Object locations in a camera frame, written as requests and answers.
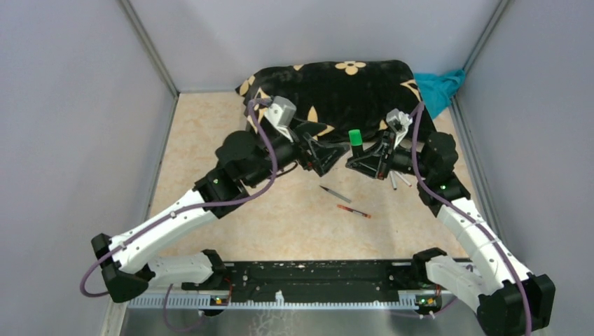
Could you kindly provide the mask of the black marker with green tip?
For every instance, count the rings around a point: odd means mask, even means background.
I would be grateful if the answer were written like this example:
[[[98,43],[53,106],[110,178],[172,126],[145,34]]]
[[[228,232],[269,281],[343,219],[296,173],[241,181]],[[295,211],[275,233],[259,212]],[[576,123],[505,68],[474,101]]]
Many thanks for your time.
[[[359,145],[351,145],[352,150],[352,158],[360,158],[364,154],[364,147],[362,144]]]

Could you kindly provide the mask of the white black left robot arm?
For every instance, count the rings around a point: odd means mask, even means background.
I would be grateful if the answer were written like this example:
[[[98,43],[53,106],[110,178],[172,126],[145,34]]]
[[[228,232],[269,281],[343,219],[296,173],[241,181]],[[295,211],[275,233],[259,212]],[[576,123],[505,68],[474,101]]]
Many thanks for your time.
[[[265,193],[278,169],[291,162],[318,176],[329,172],[349,146],[318,142],[310,132],[320,127],[315,122],[300,124],[292,133],[293,141],[284,136],[268,141],[264,135],[234,131],[217,148],[215,168],[174,204],[123,234],[93,237],[95,266],[101,269],[106,294],[115,303],[122,303],[156,286],[220,287],[228,271],[215,250],[166,258],[160,257],[159,251]]]

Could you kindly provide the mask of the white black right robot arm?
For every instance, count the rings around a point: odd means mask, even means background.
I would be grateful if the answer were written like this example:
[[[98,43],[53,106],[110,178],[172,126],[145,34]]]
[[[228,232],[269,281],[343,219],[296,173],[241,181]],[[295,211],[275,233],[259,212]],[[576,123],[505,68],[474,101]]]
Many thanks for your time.
[[[393,132],[385,132],[364,149],[361,132],[349,131],[352,157],[346,166],[372,179],[390,172],[414,174],[423,204],[455,236],[474,270],[438,248],[413,256],[412,282],[419,288],[436,284],[450,291],[476,315],[486,335],[528,335],[548,327],[555,285],[535,275],[492,231],[454,173],[459,156],[452,135],[433,132],[422,150],[400,148]]]

